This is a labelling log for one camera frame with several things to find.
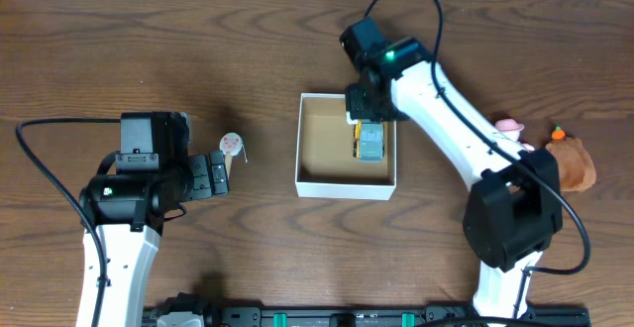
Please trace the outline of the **yellow grey toy truck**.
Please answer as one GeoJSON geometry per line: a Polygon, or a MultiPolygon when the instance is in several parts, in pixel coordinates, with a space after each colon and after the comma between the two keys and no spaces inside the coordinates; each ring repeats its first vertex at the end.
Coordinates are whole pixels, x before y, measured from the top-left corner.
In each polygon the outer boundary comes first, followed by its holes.
{"type": "Polygon", "coordinates": [[[373,121],[359,121],[354,126],[353,157],[360,162],[379,163],[384,157],[384,126],[373,121]]]}

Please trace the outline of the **pink duck toy with hat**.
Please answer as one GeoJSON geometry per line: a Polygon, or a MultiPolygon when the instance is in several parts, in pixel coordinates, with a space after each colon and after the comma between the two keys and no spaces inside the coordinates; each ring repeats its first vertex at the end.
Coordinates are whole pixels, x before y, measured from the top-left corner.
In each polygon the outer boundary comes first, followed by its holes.
{"type": "Polygon", "coordinates": [[[494,127],[507,139],[520,144],[527,151],[533,152],[535,150],[533,146],[520,140],[521,133],[525,129],[525,126],[522,123],[519,123],[514,119],[501,119],[495,122],[494,127]]]}

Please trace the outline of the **brown plush with orange top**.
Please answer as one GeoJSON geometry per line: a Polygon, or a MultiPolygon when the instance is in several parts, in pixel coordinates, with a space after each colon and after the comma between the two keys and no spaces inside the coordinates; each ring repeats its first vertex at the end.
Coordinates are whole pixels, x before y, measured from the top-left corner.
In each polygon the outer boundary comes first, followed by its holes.
{"type": "Polygon", "coordinates": [[[581,139],[568,136],[557,126],[545,149],[557,162],[562,191],[583,192],[596,183],[597,175],[593,161],[581,139]]]}

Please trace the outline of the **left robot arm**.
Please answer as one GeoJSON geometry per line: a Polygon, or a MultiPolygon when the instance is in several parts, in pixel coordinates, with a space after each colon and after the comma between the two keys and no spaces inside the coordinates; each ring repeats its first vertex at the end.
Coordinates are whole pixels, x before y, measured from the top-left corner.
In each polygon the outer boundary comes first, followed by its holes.
{"type": "Polygon", "coordinates": [[[119,151],[80,193],[95,231],[83,239],[79,326],[141,325],[167,212],[229,191],[221,152],[189,154],[186,114],[125,113],[120,128],[119,151]]]}

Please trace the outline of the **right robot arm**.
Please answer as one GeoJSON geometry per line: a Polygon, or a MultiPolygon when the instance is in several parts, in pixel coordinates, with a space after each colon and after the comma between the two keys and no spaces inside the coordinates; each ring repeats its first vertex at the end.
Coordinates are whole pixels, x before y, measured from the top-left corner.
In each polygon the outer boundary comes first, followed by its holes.
{"type": "Polygon", "coordinates": [[[563,226],[549,187],[558,166],[546,150],[530,152],[492,126],[458,92],[418,41],[390,42],[371,18],[348,27],[340,42],[358,82],[346,89],[352,121],[411,119],[461,176],[469,198],[465,237],[480,260],[475,314],[491,325],[528,310],[529,269],[563,226]]]}

